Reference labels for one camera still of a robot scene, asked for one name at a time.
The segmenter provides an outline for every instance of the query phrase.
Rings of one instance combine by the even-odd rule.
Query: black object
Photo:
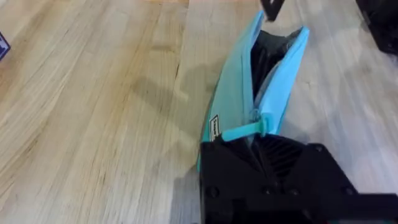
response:
[[[0,33],[0,60],[6,55],[6,53],[10,50],[10,45]]]
[[[200,187],[206,224],[398,218],[397,195],[359,194],[324,145],[271,134],[202,143]]]
[[[376,41],[385,53],[398,55],[398,1],[356,0]]]
[[[285,0],[261,0],[268,21],[275,21]]]
[[[289,47],[293,44],[295,38],[301,30],[291,33],[287,37],[272,35],[266,31],[260,30],[260,33],[251,49],[251,74],[253,96],[256,97],[264,80],[270,71],[280,62]]]

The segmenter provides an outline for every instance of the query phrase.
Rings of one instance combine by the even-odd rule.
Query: black mount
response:
[[[206,224],[398,218],[397,195],[359,194],[322,144],[270,134],[231,142],[219,137],[201,144],[200,178]]]

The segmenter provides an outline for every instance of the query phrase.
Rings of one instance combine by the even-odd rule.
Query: blue object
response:
[[[283,56],[260,83],[259,92],[253,93],[251,52],[260,38],[263,17],[262,11],[257,13],[224,64],[206,117],[202,142],[214,141],[219,135],[224,141],[232,141],[255,133],[263,136],[279,133],[309,30],[302,27],[288,37],[268,33],[262,36],[270,52],[282,51]]]
[[[7,54],[10,48],[11,48],[10,45],[3,37],[3,35],[0,33],[0,60]]]

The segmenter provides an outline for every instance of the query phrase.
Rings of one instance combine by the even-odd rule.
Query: screw hole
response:
[[[217,187],[208,187],[206,189],[206,195],[210,198],[217,198],[220,195],[220,190]]]

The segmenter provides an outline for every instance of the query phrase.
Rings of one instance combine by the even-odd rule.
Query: black bracket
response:
[[[275,21],[285,0],[261,0],[268,21]]]

